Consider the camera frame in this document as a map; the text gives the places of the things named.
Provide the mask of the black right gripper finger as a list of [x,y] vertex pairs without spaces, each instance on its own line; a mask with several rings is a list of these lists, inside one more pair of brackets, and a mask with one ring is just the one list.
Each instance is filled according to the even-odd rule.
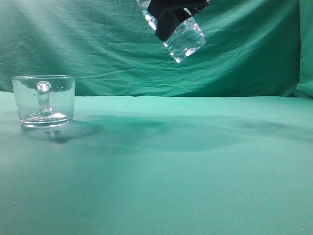
[[148,12],[156,18],[156,35],[168,40],[184,21],[200,13],[209,5],[208,0],[152,0]]

